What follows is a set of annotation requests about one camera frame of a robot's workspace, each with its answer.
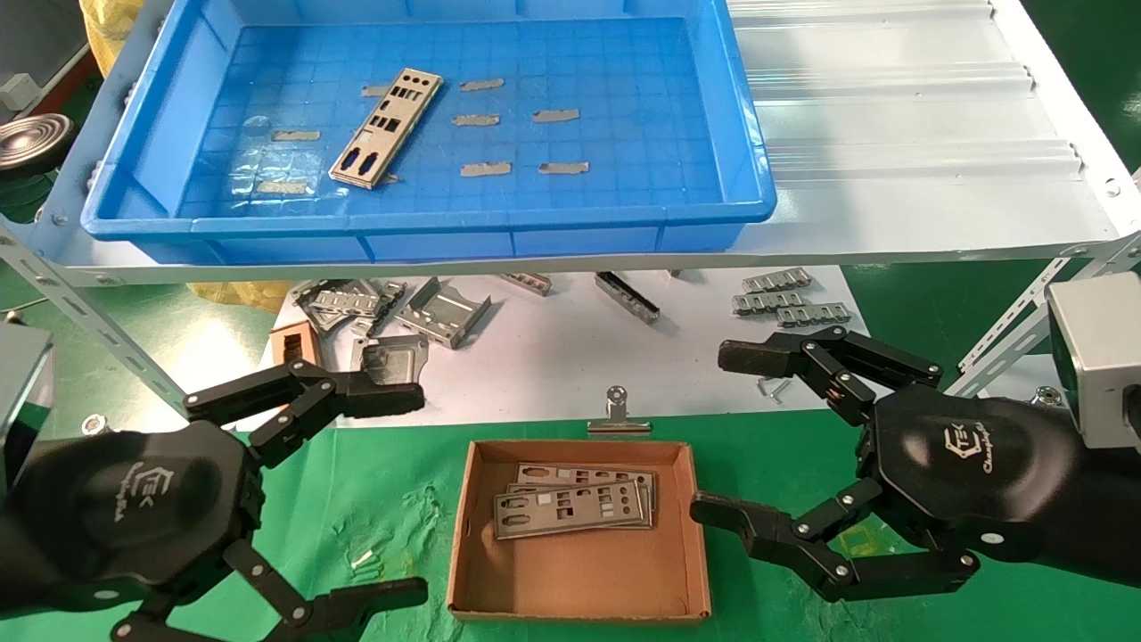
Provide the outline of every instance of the blue plastic tray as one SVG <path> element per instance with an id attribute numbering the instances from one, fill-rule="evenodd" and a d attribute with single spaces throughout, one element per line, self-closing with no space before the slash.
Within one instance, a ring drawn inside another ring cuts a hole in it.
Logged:
<path id="1" fill-rule="evenodd" d="M 406 66 L 446 84 L 400 181 L 332 180 L 363 87 Z M 451 122 L 484 113 L 500 124 Z M 321 137 L 272 140 L 298 129 Z M 460 176 L 497 161 L 512 172 Z M 426 261 L 720 251 L 775 205 L 723 0 L 176 0 L 82 224 L 161 262 Z"/>

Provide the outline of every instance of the black round object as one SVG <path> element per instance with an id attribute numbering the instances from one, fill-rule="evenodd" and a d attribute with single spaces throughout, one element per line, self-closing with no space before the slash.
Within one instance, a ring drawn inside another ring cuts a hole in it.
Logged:
<path id="1" fill-rule="evenodd" d="M 72 141 L 75 123 L 62 114 L 41 114 L 0 124 L 0 177 L 23 178 L 59 166 Z"/>

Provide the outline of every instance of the white shelf surface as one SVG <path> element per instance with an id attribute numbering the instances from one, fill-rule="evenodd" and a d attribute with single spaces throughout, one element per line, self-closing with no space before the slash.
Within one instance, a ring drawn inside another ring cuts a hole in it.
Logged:
<path id="1" fill-rule="evenodd" d="M 867 333 L 843 274 L 836 266 L 810 269 L 815 282 L 796 290 L 812 302 L 840 301 L 852 311 L 848 328 Z M 762 342 L 777 330 L 772 314 L 738 317 L 730 311 L 741 281 L 755 269 L 686 270 L 672 278 L 662 270 L 624 271 L 631 285 L 662 308 L 647 326 L 594 285 L 592 273 L 551 276 L 548 296 L 533 294 L 495 276 L 455 276 L 447 283 L 492 307 L 460 350 L 429 348 L 420 384 L 428 406 L 399 417 L 338 420 L 338 428 L 448 426 L 463 424 L 586 420 L 606 416 L 606 390 L 625 387 L 633 417 L 719 415 L 823 409 L 824 403 L 800 381 L 780 395 L 780 405 L 762 398 L 756 377 L 717 366 L 726 340 Z M 406 281 L 411 291 L 424 278 Z M 277 327 L 305 318 L 286 301 Z M 819 328 L 790 331 L 809 334 Z M 382 336 L 410 335 L 391 318 Z M 353 341 L 341 328 L 323 344 L 325 367 L 348 368 Z M 273 365 L 269 348 L 261 367 Z M 275 412 L 237 424 L 250 431 Z"/>
<path id="2" fill-rule="evenodd" d="M 91 285 L 1099 255 L 1141 226 L 1130 172 L 1018 0 L 729 3 L 779 204 L 723 253 L 157 266 L 78 216 L 18 234 Z"/>

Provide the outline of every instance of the white metal shelf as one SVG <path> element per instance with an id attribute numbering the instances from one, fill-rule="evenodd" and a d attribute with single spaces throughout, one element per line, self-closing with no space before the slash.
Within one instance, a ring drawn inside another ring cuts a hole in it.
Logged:
<path id="1" fill-rule="evenodd" d="M 1100 255 L 1141 225 L 1141 194 L 1017 0 L 729 5 L 779 204 L 725 253 L 188 266 L 95 241 L 78 212 L 14 230 L 96 285 Z"/>

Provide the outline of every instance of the blue tray grid pattern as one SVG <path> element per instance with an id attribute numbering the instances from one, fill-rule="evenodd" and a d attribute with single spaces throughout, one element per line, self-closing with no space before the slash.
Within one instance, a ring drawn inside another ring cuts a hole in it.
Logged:
<path id="1" fill-rule="evenodd" d="M 358 43 L 370 43 L 359 46 Z M 404 66 L 446 84 L 375 192 L 326 170 L 377 103 L 365 86 Z M 464 80 L 503 87 L 460 91 Z M 536 123 L 540 109 L 581 117 Z M 499 114 L 495 127 L 456 127 Z M 276 130 L 316 141 L 272 141 Z M 460 165 L 510 161 L 507 176 Z M 542 174 L 543 162 L 590 163 Z M 266 197 L 264 181 L 306 182 Z M 477 212 L 720 202 L 693 54 L 680 18 L 639 21 L 251 27 L 242 32 L 184 197 L 183 218 Z"/>

